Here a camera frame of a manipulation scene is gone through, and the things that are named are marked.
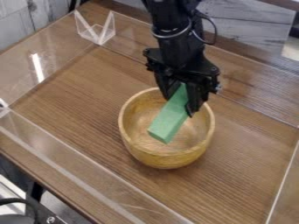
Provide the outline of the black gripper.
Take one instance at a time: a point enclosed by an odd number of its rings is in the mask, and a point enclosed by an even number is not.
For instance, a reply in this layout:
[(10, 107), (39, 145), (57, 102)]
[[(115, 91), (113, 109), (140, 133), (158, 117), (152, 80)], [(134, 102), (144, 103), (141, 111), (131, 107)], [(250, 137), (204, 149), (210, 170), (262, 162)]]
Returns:
[(202, 29), (169, 32), (152, 29), (158, 46), (145, 48), (146, 69), (153, 72), (162, 98), (169, 100), (181, 83), (185, 84), (188, 116), (200, 110), (208, 94), (218, 91), (220, 69), (205, 58), (206, 42)]

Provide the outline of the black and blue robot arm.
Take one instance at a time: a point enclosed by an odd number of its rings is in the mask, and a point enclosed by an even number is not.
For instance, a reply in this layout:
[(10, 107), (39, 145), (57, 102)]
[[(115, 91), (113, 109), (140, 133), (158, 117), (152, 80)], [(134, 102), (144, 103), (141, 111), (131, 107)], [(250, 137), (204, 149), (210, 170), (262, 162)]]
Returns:
[(218, 92), (220, 69), (205, 58), (202, 20), (209, 17), (197, 10), (201, 0), (141, 0), (152, 19), (150, 33), (156, 48), (146, 48), (146, 69), (153, 72), (162, 97), (169, 99), (180, 85), (185, 86), (186, 114), (193, 115)]

